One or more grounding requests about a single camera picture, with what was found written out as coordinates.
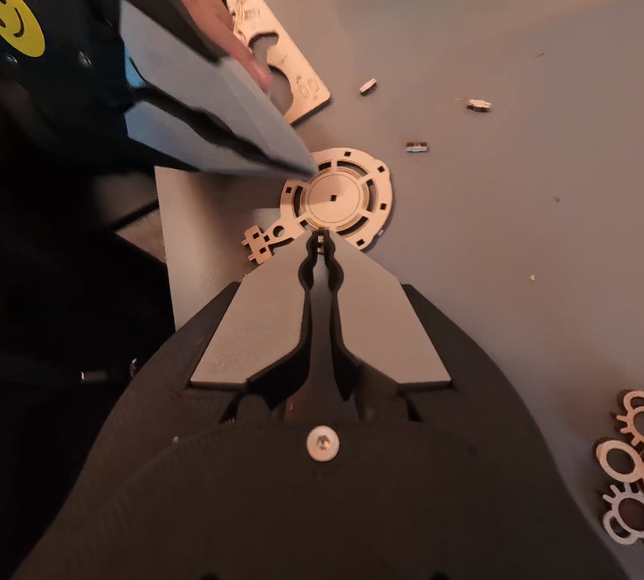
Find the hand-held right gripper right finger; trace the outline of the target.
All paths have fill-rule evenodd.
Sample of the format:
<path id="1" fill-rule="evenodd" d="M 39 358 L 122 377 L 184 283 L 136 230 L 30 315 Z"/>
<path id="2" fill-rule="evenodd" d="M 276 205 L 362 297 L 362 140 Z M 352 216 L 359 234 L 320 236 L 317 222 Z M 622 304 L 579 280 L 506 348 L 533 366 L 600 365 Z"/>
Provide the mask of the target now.
<path id="1" fill-rule="evenodd" d="M 402 284 L 339 234 L 324 231 L 335 383 L 343 400 L 445 388 L 451 377 Z"/>

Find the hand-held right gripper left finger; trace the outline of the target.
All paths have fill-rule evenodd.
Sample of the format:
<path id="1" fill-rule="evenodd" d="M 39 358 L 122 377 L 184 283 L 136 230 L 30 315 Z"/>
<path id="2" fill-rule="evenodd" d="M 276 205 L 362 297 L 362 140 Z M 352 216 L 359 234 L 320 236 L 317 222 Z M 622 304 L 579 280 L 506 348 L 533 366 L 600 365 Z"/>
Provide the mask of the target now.
<path id="1" fill-rule="evenodd" d="M 318 233 L 283 246 L 239 284 L 190 383 L 257 395 L 273 409 L 310 370 L 311 290 Z"/>

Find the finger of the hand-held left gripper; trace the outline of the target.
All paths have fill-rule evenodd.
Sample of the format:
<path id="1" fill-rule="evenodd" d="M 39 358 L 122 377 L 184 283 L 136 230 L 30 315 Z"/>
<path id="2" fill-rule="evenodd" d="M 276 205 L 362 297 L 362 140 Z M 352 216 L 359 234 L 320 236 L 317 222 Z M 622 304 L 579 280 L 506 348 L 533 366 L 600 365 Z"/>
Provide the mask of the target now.
<path id="1" fill-rule="evenodd" d="M 253 146 L 207 141 L 189 124 L 148 102 L 125 114 L 128 137 L 195 171 L 222 175 L 303 175 L 303 167 L 266 155 Z"/>
<path id="2" fill-rule="evenodd" d="M 301 138 L 236 60 L 206 60 L 126 0 L 120 0 L 120 36 L 125 78 L 133 93 L 130 109 L 148 102 L 189 124 L 207 141 L 231 144 L 234 150 L 253 146 L 303 167 L 303 175 L 284 176 L 317 173 Z M 158 160 L 159 166 L 191 169 L 160 154 L 165 159 Z"/>

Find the wooden laser-cut part sheet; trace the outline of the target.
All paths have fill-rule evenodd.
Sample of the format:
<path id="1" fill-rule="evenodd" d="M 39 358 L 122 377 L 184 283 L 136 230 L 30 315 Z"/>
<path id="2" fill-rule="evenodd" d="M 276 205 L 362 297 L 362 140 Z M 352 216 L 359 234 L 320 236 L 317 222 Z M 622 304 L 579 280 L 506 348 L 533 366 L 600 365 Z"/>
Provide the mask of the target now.
<path id="1" fill-rule="evenodd" d="M 270 68 L 281 72 L 289 83 L 292 104 L 285 113 L 286 120 L 294 125 L 326 105 L 331 99 L 330 91 L 265 0 L 226 1 L 235 34 L 242 43 L 250 46 L 258 37 L 278 37 L 267 51 L 267 63 Z"/>

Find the round wooden model part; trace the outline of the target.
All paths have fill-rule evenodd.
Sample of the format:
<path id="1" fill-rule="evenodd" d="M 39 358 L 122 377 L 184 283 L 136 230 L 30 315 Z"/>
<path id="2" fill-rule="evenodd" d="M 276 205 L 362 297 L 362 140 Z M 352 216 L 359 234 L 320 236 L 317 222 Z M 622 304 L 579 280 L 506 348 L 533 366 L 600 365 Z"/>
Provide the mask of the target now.
<path id="1" fill-rule="evenodd" d="M 277 221 L 266 229 L 254 225 L 245 231 L 242 245 L 255 265 L 313 230 L 335 232 L 363 252 L 382 235 L 393 209 L 388 166 L 353 148 L 331 148 L 312 157 L 317 173 L 307 182 L 285 182 Z"/>

